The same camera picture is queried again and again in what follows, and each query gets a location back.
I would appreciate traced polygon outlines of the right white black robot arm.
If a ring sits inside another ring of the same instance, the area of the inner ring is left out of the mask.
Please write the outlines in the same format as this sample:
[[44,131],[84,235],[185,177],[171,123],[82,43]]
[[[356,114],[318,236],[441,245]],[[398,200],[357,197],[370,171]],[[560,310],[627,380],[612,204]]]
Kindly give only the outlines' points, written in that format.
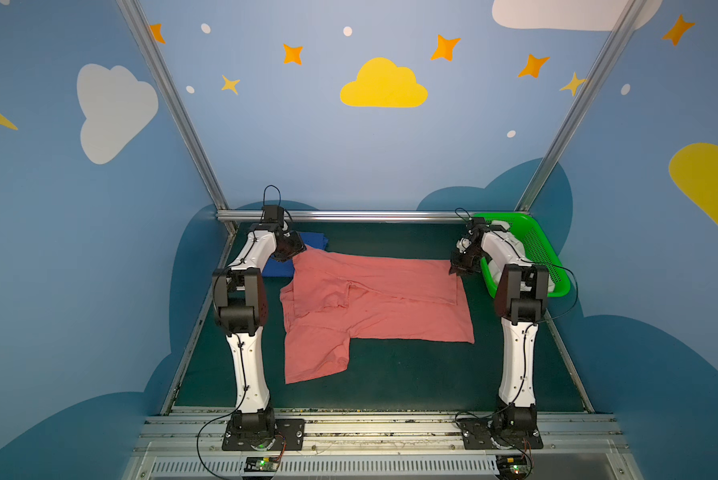
[[459,276],[474,273],[480,260],[495,268],[491,274],[497,278],[493,306],[503,335],[502,377],[489,422],[490,436],[499,448],[540,448],[534,345],[547,310],[550,273],[526,256],[524,247],[504,225],[475,220],[456,243],[450,272]]

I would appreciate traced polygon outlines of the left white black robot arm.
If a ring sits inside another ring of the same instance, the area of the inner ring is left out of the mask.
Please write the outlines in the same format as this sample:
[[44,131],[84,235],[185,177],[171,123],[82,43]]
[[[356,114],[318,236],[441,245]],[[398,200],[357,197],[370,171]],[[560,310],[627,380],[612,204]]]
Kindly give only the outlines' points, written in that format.
[[236,378],[237,399],[222,441],[225,451],[268,450],[276,443],[262,355],[268,319],[263,270],[271,259],[284,262],[304,250],[300,235],[288,222],[258,223],[236,258],[213,273],[215,323],[231,350]]

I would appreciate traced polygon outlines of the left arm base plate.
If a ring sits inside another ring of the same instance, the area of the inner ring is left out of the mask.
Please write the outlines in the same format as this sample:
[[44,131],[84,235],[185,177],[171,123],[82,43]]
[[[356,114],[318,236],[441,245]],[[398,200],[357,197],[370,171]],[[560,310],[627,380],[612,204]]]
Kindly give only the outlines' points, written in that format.
[[275,419],[255,421],[243,426],[241,418],[232,418],[226,426],[223,451],[300,451],[305,439],[305,421]]

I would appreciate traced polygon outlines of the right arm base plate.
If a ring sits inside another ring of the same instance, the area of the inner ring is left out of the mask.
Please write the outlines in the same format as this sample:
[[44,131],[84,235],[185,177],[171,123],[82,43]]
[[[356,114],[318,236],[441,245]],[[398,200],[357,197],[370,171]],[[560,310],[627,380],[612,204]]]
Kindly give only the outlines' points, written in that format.
[[454,421],[466,450],[542,449],[543,440],[537,430],[499,429],[486,418],[465,417]]

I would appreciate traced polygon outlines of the pink t shirt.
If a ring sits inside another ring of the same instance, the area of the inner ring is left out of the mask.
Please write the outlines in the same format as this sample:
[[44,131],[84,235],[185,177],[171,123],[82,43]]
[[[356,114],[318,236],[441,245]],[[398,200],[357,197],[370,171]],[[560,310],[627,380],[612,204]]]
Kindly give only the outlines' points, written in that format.
[[310,248],[280,291],[288,384],[341,373],[354,339],[475,341],[462,280],[446,260]]

